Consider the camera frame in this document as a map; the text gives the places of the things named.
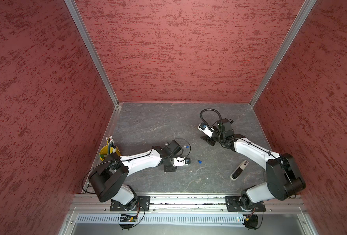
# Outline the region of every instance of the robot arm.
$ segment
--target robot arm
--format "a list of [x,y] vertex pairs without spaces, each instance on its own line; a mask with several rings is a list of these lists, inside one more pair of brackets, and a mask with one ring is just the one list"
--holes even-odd
[[[209,126],[202,118],[202,113],[208,110],[218,114],[219,120],[216,126]],[[241,134],[234,134],[231,128],[232,121],[222,119],[219,112],[214,109],[203,110],[200,117],[204,122],[198,126],[198,129],[206,134],[201,137],[203,140],[212,146],[219,142],[224,148],[245,155],[266,170],[266,182],[241,192],[239,203],[243,209],[253,209],[256,203],[263,200],[274,198],[285,200],[306,187],[298,166],[290,154],[271,152],[252,143]]]
[[137,195],[129,185],[123,184],[125,178],[149,167],[164,165],[165,172],[174,172],[176,167],[190,164],[190,159],[181,157],[180,152],[183,149],[173,140],[164,148],[153,146],[146,152],[131,156],[111,153],[91,172],[88,179],[100,202],[112,199],[132,209]]

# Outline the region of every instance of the perforated metal channel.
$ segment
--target perforated metal channel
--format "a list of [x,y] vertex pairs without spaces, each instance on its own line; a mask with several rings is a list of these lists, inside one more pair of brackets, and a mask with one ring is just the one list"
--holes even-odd
[[[79,214],[76,223],[102,223],[117,224],[120,215]],[[202,225],[229,225],[243,226],[244,219],[240,214],[146,214],[141,224],[202,224]]]

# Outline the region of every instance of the white remote control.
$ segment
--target white remote control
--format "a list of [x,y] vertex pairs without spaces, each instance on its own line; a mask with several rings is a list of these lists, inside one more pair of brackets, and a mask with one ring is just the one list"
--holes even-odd
[[246,165],[248,165],[248,161],[244,160],[244,162],[242,162],[242,164],[240,164],[236,168],[236,170],[234,172],[232,172],[232,174],[230,175],[231,180],[235,181],[238,178],[238,176],[240,176],[240,174],[242,173],[242,171],[244,170]]

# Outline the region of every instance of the table surface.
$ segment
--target table surface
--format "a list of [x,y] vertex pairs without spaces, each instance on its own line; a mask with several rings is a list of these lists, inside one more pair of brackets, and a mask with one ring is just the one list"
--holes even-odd
[[[243,189],[264,182],[262,167],[252,161],[236,181],[230,179],[230,174],[248,158],[222,148],[219,143],[211,146],[200,138],[204,134],[197,129],[202,122],[199,113],[205,108],[214,108],[222,118],[234,120],[235,134],[242,134],[270,149],[248,104],[125,103],[113,133],[121,154],[142,153],[152,146],[164,147],[165,142],[175,138],[184,138],[192,146],[190,165],[167,173],[163,166],[144,169],[128,176],[125,184],[140,193],[239,194]],[[217,114],[211,111],[204,112],[203,117],[209,124],[218,120]]]

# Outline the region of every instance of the aluminum frame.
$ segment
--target aluminum frame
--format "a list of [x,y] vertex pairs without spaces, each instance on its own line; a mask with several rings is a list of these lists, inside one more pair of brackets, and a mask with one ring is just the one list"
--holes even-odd
[[[187,194],[187,193],[137,193],[138,195],[149,195],[150,207],[147,215],[215,215],[229,217],[232,214],[243,214],[242,212],[228,212],[225,204],[225,196],[236,196],[236,194]],[[264,214],[297,214],[298,222],[306,235],[318,235],[312,220],[308,214],[303,200],[299,195],[294,199],[279,201],[276,199],[264,201],[266,212]],[[124,212],[109,211],[112,201],[99,202],[96,195],[76,194],[70,206],[67,219],[64,222],[60,235],[70,235],[73,232],[77,218],[88,214],[112,214],[118,215]]]
[[77,29],[82,37],[82,40],[84,41],[87,50],[93,59],[93,62],[95,64],[96,69],[99,72],[99,75],[101,76],[101,79],[103,80],[104,86],[108,91],[108,94],[111,97],[111,100],[115,107],[119,106],[119,100],[116,97],[116,93],[112,88],[111,82],[108,78],[108,75],[103,67],[103,64],[101,62],[101,59],[99,58],[98,53],[96,52],[95,46],[93,44],[93,41],[91,40],[90,35],[88,34],[88,31],[86,29],[85,23],[82,20],[81,14],[79,13],[78,7],[74,0],[64,0],[66,6],[69,9],[70,14],[72,15],[72,18],[74,20],[74,23],[77,26]]
[[296,16],[295,20],[293,21],[289,31],[286,34],[286,37],[284,38],[277,54],[275,55],[275,58],[271,62],[268,70],[265,73],[265,76],[260,82],[259,87],[257,88],[256,92],[254,93],[251,101],[249,104],[253,107],[257,100],[259,99],[260,95],[262,94],[263,90],[265,89],[266,85],[268,84],[270,78],[274,74],[275,70],[277,69],[279,63],[281,62],[282,58],[286,54],[286,51],[289,49],[292,41],[298,34],[300,28],[302,27],[304,21],[306,20],[309,12],[312,10],[312,7],[316,3],[317,0],[305,0],[302,7],[300,8],[298,15]]

